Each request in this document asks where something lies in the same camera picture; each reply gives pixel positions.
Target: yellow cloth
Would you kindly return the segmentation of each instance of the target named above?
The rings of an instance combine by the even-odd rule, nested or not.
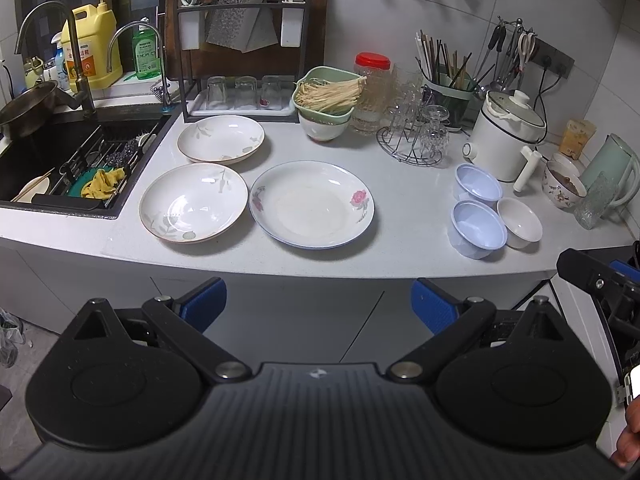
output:
[[[80,195],[82,198],[100,198],[106,200],[116,191],[116,184],[124,177],[125,174],[122,168],[111,170],[109,173],[104,170],[98,170],[95,173],[94,179],[82,187]]]

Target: red lid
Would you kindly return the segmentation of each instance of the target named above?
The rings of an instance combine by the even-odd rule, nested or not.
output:
[[[389,70],[391,60],[387,56],[382,56],[374,52],[361,52],[356,56],[356,64],[360,66],[370,66],[380,70]]]

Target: product label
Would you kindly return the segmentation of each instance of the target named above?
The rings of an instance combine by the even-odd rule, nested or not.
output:
[[[91,41],[80,41],[80,59],[82,60],[82,71],[87,77],[95,75],[95,60],[94,53],[91,48]],[[74,56],[71,52],[71,43],[66,44],[65,48],[65,60],[68,73],[73,79],[76,79],[76,70],[74,69]]]
[[[149,38],[136,44],[137,72],[156,72],[160,70],[160,60],[156,57],[156,42]]]

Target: countertop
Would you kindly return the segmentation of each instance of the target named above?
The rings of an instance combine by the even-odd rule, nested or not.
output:
[[[257,177],[290,160],[321,160],[356,174],[373,196],[375,216],[368,230],[346,246],[305,251],[268,236],[247,209],[236,224],[200,244],[163,242],[149,234],[138,216],[145,189],[166,171],[188,164],[176,141],[184,128],[178,117],[156,149],[116,220],[80,218],[0,209],[0,236],[14,242],[71,253],[101,255],[156,266],[211,272],[322,278],[444,278],[521,272],[553,272],[565,248],[627,245],[633,237],[622,220],[582,229],[571,213],[542,194],[542,165],[517,198],[536,212],[544,237],[525,251],[505,247],[484,260],[470,260],[450,246],[447,223],[455,204],[451,189],[462,159],[464,134],[452,134],[444,168],[417,168],[387,155],[375,137],[347,131],[327,144],[309,139],[299,124],[263,123],[266,139],[247,160],[233,165],[251,188]],[[503,184],[504,195],[514,196]]]

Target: metal faucet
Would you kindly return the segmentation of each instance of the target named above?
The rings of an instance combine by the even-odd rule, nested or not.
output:
[[[171,105],[171,96],[169,95],[169,88],[166,83],[166,73],[164,72],[164,54],[163,54],[164,44],[162,43],[162,36],[160,35],[160,31],[157,28],[155,28],[153,25],[151,25],[149,22],[131,22],[131,23],[127,23],[127,25],[124,25],[123,27],[120,27],[118,30],[116,30],[113,37],[111,38],[111,41],[109,42],[109,46],[107,47],[107,72],[111,72],[111,51],[113,49],[113,45],[118,39],[118,36],[128,28],[140,27],[140,26],[150,28],[156,35],[156,38],[158,38],[158,50],[160,51],[160,75],[162,77],[161,101],[162,101],[162,106],[168,107]]]
[[[76,92],[73,96],[70,96],[70,98],[73,99],[73,101],[77,104],[82,105],[85,118],[91,118],[95,115],[94,99],[91,96],[89,79],[84,75],[84,71],[82,70],[82,59],[80,57],[80,48],[78,47],[78,30],[76,29],[76,17],[67,4],[60,2],[59,0],[51,0],[49,2],[44,2],[43,4],[36,6],[29,14],[27,14],[24,21],[22,22],[22,25],[20,26],[20,31],[18,31],[18,40],[15,42],[15,53],[20,54],[27,26],[29,25],[29,23],[31,23],[31,21],[33,21],[34,15],[36,15],[43,7],[57,7],[66,17],[66,22],[68,23],[69,27],[69,37],[71,39],[71,53],[74,57],[74,69],[76,70],[76,88],[78,88],[78,92]]]

